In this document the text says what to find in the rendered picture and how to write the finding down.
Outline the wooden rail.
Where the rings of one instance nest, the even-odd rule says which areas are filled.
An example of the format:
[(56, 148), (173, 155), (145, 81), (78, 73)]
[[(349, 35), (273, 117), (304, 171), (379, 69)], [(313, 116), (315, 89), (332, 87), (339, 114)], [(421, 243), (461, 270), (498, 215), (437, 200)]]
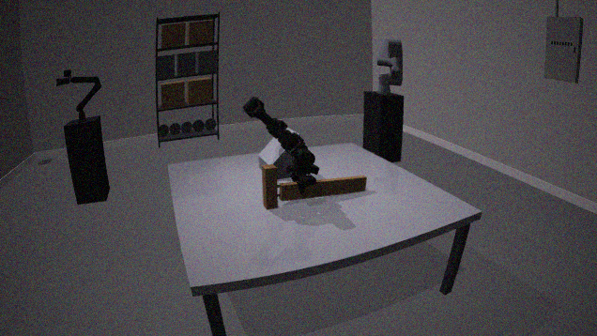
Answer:
[(303, 195), (297, 182), (280, 183), (278, 197), (280, 201), (291, 201), (316, 197), (341, 195), (350, 192), (365, 191), (366, 176), (350, 176), (316, 180), (316, 184), (306, 186)]

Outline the wooden post with slot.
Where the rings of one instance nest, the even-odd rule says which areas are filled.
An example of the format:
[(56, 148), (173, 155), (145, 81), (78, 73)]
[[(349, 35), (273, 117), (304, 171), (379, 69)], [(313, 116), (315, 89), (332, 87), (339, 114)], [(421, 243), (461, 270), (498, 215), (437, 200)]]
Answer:
[(262, 165), (262, 193), (266, 209), (278, 207), (277, 167), (273, 164)]

